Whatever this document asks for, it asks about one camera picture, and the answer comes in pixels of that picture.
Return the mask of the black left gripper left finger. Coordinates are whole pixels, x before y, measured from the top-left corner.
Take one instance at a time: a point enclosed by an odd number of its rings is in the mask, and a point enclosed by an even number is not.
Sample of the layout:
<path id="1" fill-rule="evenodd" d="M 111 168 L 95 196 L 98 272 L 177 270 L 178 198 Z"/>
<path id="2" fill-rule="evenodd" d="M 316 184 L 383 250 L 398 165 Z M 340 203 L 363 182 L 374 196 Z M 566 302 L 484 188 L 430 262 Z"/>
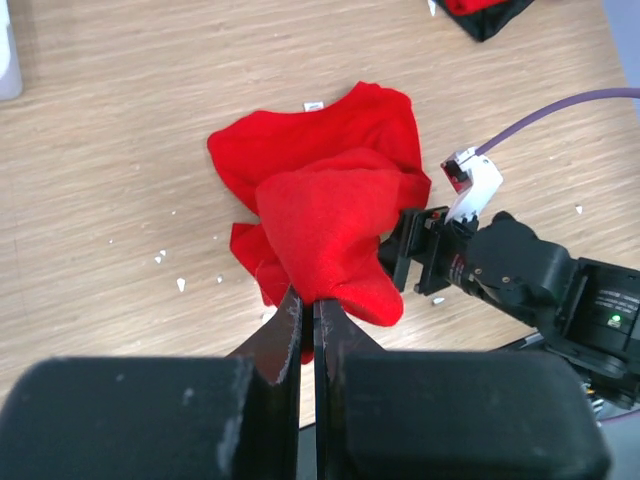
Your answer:
<path id="1" fill-rule="evenodd" d="M 303 303 L 287 290 L 275 314 L 229 357 L 241 366 L 230 418 L 232 479 L 294 479 L 299 436 Z"/>

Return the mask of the red t shirt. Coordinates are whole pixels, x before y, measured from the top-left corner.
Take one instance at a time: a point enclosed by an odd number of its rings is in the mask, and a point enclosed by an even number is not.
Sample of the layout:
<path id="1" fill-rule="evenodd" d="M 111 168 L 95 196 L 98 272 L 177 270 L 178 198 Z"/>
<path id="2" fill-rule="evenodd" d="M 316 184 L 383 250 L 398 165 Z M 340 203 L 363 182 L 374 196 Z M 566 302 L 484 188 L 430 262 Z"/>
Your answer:
<path id="1" fill-rule="evenodd" d="M 399 321 L 403 301 L 378 247 L 431 189 L 407 95 L 360 82 L 317 111 L 254 112 L 212 133 L 207 147 L 258 218 L 233 225 L 230 249 L 265 304 L 294 289 L 307 305 L 335 299 L 371 324 Z"/>

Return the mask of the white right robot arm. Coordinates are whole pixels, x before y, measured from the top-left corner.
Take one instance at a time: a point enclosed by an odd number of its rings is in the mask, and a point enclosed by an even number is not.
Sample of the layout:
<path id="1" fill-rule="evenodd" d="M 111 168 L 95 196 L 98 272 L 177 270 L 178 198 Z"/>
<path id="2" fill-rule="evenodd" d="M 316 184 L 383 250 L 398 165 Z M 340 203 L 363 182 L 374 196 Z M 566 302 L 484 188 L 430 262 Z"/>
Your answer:
<path id="1" fill-rule="evenodd" d="M 573 258 L 506 211 L 491 223 L 446 221 L 447 208 L 409 209 L 378 259 L 398 290 L 412 262 L 414 290 L 455 286 L 535 329 L 544 350 L 580 372 L 595 395 L 621 408 L 639 403 L 639 273 Z"/>

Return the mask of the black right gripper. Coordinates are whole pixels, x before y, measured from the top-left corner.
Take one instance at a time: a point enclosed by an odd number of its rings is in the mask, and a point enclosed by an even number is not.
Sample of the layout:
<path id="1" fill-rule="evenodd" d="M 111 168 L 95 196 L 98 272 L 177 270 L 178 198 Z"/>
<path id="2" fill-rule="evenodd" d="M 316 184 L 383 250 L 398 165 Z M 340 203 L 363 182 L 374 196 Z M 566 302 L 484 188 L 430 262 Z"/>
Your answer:
<path id="1" fill-rule="evenodd" d="M 447 207 L 407 209 L 391 235 L 378 249 L 378 260 L 399 292 L 403 292 L 412 263 L 422 266 L 415 293 L 428 296 L 456 286 L 466 293 L 475 288 L 475 273 L 466 259 L 469 241 L 478 230 L 470 221 L 445 221 Z"/>

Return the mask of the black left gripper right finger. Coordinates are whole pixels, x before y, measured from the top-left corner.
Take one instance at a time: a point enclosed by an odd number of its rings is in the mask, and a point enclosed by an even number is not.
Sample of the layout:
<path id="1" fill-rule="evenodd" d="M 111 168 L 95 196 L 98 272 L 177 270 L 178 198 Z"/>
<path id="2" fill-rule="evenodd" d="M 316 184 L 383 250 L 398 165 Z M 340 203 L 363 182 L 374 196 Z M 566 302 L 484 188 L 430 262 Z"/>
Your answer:
<path id="1" fill-rule="evenodd" d="M 312 317 L 316 477 L 380 479 L 383 442 L 374 435 L 389 393 L 368 369 L 387 360 L 385 350 L 336 300 L 316 302 Z"/>

